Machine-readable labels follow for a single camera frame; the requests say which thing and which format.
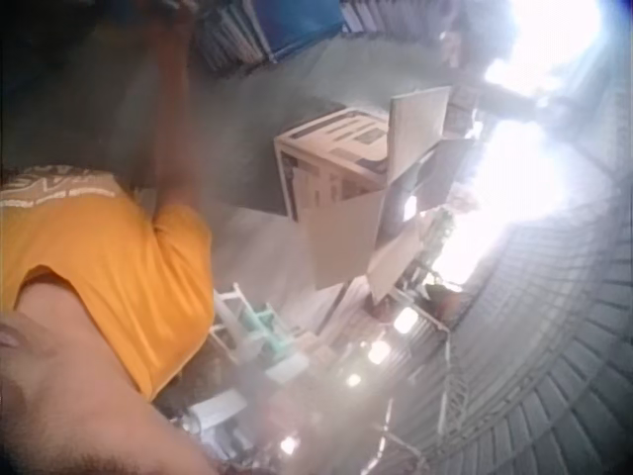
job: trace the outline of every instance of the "open cardboard flap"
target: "open cardboard flap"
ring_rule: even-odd
[[[304,210],[302,220],[318,289],[367,272],[385,191],[366,193],[333,205]]]
[[[442,138],[450,87],[396,96],[389,114],[388,181],[392,183]]]
[[[440,142],[428,163],[430,169],[419,184],[417,210],[426,211],[446,203],[459,169],[475,141],[456,139]]]
[[[386,242],[374,253],[367,272],[374,303],[383,300],[420,252],[419,225],[420,218],[416,216],[397,237]]]

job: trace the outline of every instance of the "light fixture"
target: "light fixture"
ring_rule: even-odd
[[[372,347],[367,353],[367,357],[372,363],[380,364],[385,361],[385,359],[387,358],[387,356],[389,356],[389,353],[391,352],[392,348],[389,346],[389,344],[386,341],[382,341],[381,339],[379,339],[378,341],[374,341],[372,343]]]
[[[417,323],[419,315],[411,307],[405,307],[394,320],[394,328],[402,334],[407,334]]]
[[[411,195],[405,202],[405,212],[403,213],[403,221],[408,221],[415,216],[417,212],[417,197]]]
[[[279,444],[284,453],[292,455],[299,446],[299,441],[295,437],[288,436]]]
[[[361,383],[361,381],[362,381],[361,377],[357,375],[356,373],[354,373],[354,374],[350,374],[347,377],[347,379],[345,380],[345,384],[347,384],[347,386],[349,386],[350,388],[355,388]]]

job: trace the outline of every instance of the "concrete floor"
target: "concrete floor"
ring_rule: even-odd
[[[340,104],[387,110],[395,94],[451,81],[435,54],[378,39],[336,38],[226,79],[194,67],[216,287],[238,282],[252,302],[270,302],[290,325],[314,330],[339,286],[315,290],[300,228],[276,216],[284,209],[273,137]],[[67,163],[130,179],[147,156],[154,83],[135,36],[97,30],[64,68],[5,101],[4,166]],[[366,295],[357,279],[326,331],[330,339]],[[211,359],[203,348],[175,399],[190,404],[210,396]]]

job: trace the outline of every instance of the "person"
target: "person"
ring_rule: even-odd
[[[150,403],[214,317],[190,35],[190,19],[150,28],[160,75],[153,218],[103,172],[34,167],[2,189],[0,451],[17,473],[217,473]]]

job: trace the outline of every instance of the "box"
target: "box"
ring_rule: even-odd
[[[384,202],[398,179],[431,158],[442,141],[450,91],[394,97],[389,117],[344,109],[275,138],[287,213],[307,234],[319,289],[365,274],[377,252],[376,265],[387,265],[399,249],[389,245],[393,239],[413,247],[411,231],[377,244]]]

